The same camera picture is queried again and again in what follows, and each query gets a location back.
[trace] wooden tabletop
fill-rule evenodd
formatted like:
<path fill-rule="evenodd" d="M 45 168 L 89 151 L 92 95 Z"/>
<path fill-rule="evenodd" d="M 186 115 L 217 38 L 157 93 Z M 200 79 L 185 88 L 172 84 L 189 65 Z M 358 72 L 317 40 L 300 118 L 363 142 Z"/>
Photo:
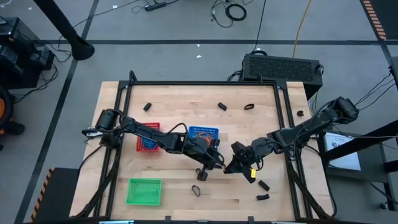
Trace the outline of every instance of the wooden tabletop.
<path fill-rule="evenodd" d="M 113 108 L 118 83 L 103 82 L 93 118 L 96 123 L 101 110 Z M 302 83 L 288 83 L 289 98 L 295 124 L 310 118 L 307 99 Z M 280 91 L 287 124 L 283 94 Z M 152 103 L 148 112 L 143 110 L 146 103 Z M 217 107 L 218 102 L 228 109 Z M 253 110 L 243 110 L 246 104 L 254 103 Z M 296 111 L 304 116 L 296 116 Z M 187 126 L 218 128 L 221 144 L 219 151 L 225 156 L 226 164 L 231 161 L 231 144 L 239 141 L 250 145 L 251 141 L 278 130 L 279 123 L 271 86 L 133 86 L 128 116 L 138 122 L 159 122 L 161 131 L 168 131 L 177 123 Z M 208 171 L 206 182 L 196 180 L 198 162 L 184 156 L 160 152 L 136 152 L 137 137 L 126 134 L 123 142 L 119 174 L 113 202 L 112 219 L 164 220 L 247 220 L 253 216 L 257 221 L 294 220 L 292 200 L 285 168 L 284 155 L 270 154 L 264 158 L 264 168 L 257 173 L 257 180 L 263 180 L 271 188 L 270 199 L 257 201 L 257 195 L 264 195 L 257 182 L 250 184 L 242 174 L 224 174 L 222 170 Z M 99 139 L 89 141 L 85 157 L 98 147 Z M 89 158 L 80 172 L 70 215 L 76 215 L 93 196 L 98 188 L 105 150 Z M 320 158 L 303 149 L 303 168 L 309 191 L 324 208 L 332 214 L 328 187 Z M 126 204 L 127 187 L 131 178 L 162 179 L 160 206 L 147 207 Z M 201 196 L 191 191 L 197 185 Z M 100 214 L 105 213 L 108 191 L 103 195 Z M 298 190 L 300 213 L 304 217 L 302 196 Z"/>

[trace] red basket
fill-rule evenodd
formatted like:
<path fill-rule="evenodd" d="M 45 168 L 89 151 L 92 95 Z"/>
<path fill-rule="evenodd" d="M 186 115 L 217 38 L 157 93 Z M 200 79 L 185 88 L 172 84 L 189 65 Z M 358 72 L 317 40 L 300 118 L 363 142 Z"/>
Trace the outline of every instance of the red basket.
<path fill-rule="evenodd" d="M 160 129 L 160 123 L 143 123 L 143 124 L 153 129 L 158 129 L 158 130 Z M 154 148 L 148 148 L 144 146 L 144 143 L 142 141 L 143 141 L 142 137 L 137 138 L 137 147 L 136 147 L 137 152 L 159 152 L 159 146 L 157 144 Z"/>

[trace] yellow tag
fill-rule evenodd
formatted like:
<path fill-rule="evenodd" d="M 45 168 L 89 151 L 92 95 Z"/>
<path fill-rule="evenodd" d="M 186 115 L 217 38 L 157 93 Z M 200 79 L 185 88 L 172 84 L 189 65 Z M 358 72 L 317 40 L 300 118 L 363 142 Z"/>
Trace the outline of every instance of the yellow tag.
<path fill-rule="evenodd" d="M 251 178 L 256 178 L 256 170 L 251 169 Z"/>

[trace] concrete floor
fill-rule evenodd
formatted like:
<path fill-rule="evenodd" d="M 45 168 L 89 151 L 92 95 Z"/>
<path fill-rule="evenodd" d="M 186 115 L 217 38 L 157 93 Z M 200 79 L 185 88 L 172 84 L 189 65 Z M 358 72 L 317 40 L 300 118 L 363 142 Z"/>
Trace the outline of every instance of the concrete floor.
<path fill-rule="evenodd" d="M 93 3 L 96 13 L 120 6 L 127 0 L 61 1 L 57 4 L 72 25 L 86 19 Z M 134 70 L 139 80 L 226 80 L 239 69 L 244 54 L 252 44 L 227 44 L 229 39 L 254 40 L 261 16 L 262 1 L 245 8 L 248 16 L 224 29 L 211 21 L 210 7 L 214 0 L 180 0 L 163 9 L 133 14 L 131 8 L 145 1 L 97 16 L 88 30 L 88 40 L 197 40 L 191 44 L 148 45 L 130 42 L 123 45 L 96 44 L 89 60 L 56 63 L 59 76 L 46 90 L 38 91 L 16 105 L 15 119 L 26 125 L 21 136 L 1 136 L 4 150 L 0 152 L 0 222 L 14 223 L 44 138 L 49 129 L 65 80 L 72 78 L 70 88 L 39 175 L 25 221 L 30 217 L 49 168 L 77 168 L 85 144 L 80 131 L 91 124 L 100 84 L 103 81 L 126 80 Z M 260 34 L 261 40 L 294 40 L 307 0 L 268 0 Z M 14 0 L 0 7 L 2 16 L 18 16 L 41 39 L 57 40 L 58 31 L 31 0 Z M 223 24 L 228 20 L 220 8 L 216 15 Z M 85 22 L 76 30 L 83 32 Z M 219 40 L 220 44 L 203 44 Z M 313 0 L 301 30 L 301 40 L 338 40 L 299 45 L 297 58 L 319 60 L 325 66 L 323 87 L 318 105 L 344 96 L 357 101 L 388 74 L 388 62 L 378 45 L 352 44 L 345 40 L 377 40 L 359 0 Z M 293 45 L 259 45 L 269 55 L 291 57 Z M 398 46 L 389 45 L 391 55 L 398 56 Z M 364 134 L 396 118 L 397 90 L 392 88 L 374 106 L 361 112 L 357 121 L 340 126 L 342 131 Z M 397 147 L 394 141 L 386 144 Z M 398 151 L 385 149 L 387 160 L 398 159 Z M 391 175 L 397 185 L 398 175 Z M 384 202 L 365 182 L 330 177 L 331 191 L 336 198 L 337 217 L 341 220 L 373 223 L 396 223 L 398 212 L 378 209 Z"/>

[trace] plastic basket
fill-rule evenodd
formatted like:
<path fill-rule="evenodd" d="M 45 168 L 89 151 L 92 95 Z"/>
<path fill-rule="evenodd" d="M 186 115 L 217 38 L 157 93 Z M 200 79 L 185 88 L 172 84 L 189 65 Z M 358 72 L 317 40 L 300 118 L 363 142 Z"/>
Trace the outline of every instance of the plastic basket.
<path fill-rule="evenodd" d="M 210 145 L 211 140 L 218 139 L 217 128 L 190 126 L 188 132 L 190 138 L 205 138 L 208 146 Z"/>
<path fill-rule="evenodd" d="M 162 195 L 162 180 L 130 179 L 126 203 L 128 205 L 159 206 Z"/>
<path fill-rule="evenodd" d="M 160 129 L 160 123 L 143 123 L 143 124 L 154 129 L 158 130 Z M 154 141 L 138 137 L 136 150 L 137 152 L 159 152 L 159 146 Z"/>

